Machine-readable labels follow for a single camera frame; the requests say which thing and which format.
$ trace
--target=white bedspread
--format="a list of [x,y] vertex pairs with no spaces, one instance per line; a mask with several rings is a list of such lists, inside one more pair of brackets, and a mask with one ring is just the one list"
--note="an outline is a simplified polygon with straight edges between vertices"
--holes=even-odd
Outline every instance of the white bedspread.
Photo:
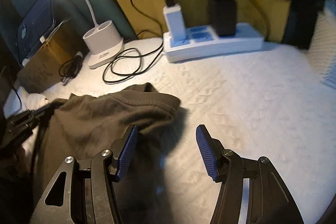
[[[151,39],[127,47],[145,53],[159,43]],[[121,62],[116,66],[120,71],[132,71],[138,64]],[[209,223],[216,204],[220,185],[207,176],[195,139],[201,123],[241,157],[269,157],[306,224],[320,218],[336,193],[336,90],[318,82],[305,55],[295,48],[267,43],[260,52],[178,64],[162,56],[149,72],[117,85],[104,84],[104,68],[90,70],[86,63],[66,87],[57,84],[47,90],[47,99],[71,93],[100,96],[145,82],[181,99],[187,111],[184,128],[164,167],[175,223]],[[246,206],[245,197],[242,212]],[[240,223],[245,223],[241,215]]]

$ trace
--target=desk lamp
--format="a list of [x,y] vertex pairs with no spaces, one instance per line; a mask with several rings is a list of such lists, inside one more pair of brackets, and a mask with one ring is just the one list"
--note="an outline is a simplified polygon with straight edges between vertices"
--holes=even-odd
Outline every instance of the desk lamp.
[[95,69],[113,60],[123,47],[123,38],[112,20],[98,24],[90,1],[85,2],[89,7],[94,28],[87,31],[83,39],[91,52],[88,65],[91,69]]

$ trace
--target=cardboard box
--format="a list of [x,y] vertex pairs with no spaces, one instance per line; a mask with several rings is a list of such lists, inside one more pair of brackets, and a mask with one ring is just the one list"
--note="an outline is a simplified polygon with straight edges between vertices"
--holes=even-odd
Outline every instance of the cardboard box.
[[88,48],[74,31],[71,22],[62,25],[18,73],[20,85],[29,93],[41,93],[60,82],[59,68],[80,51],[85,56]]

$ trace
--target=white cloth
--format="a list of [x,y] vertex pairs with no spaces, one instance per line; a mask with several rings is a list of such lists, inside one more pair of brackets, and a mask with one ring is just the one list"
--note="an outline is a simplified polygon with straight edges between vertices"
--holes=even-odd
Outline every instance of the white cloth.
[[[142,40],[127,47],[136,46],[145,53],[159,43]],[[90,70],[87,60],[66,87],[56,84],[44,92],[49,101],[69,98],[71,93],[100,96],[145,82],[181,99],[187,111],[183,131],[177,137],[181,128],[176,125],[172,130],[170,141],[179,141],[164,166],[165,190],[176,223],[209,223],[216,204],[220,185],[207,176],[195,138],[201,123],[241,157],[267,156],[306,224],[316,223],[336,193],[336,91],[318,81],[297,49],[266,43],[260,52],[177,64],[162,56],[147,73],[117,85],[104,84],[105,66]],[[137,62],[122,60],[115,69],[131,72]],[[107,78],[117,77],[109,73]],[[240,223],[245,223],[243,213]]]

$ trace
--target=silver screw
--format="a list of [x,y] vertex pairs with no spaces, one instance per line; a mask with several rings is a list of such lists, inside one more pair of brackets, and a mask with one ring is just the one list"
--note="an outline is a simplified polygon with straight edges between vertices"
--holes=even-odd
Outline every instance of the silver screw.
[[111,150],[108,150],[108,149],[103,150],[103,151],[101,152],[101,155],[102,155],[103,157],[107,157],[107,156],[109,156],[110,154],[111,154]]
[[225,156],[232,156],[232,155],[233,155],[233,151],[232,151],[231,149],[225,149],[225,150],[223,151],[223,154],[224,154]]
[[68,163],[68,164],[71,163],[73,160],[74,160],[74,158],[71,157],[71,156],[65,158],[65,162]]
[[261,162],[264,163],[264,164],[269,163],[269,159],[268,159],[267,157],[261,157],[260,160],[261,160]]

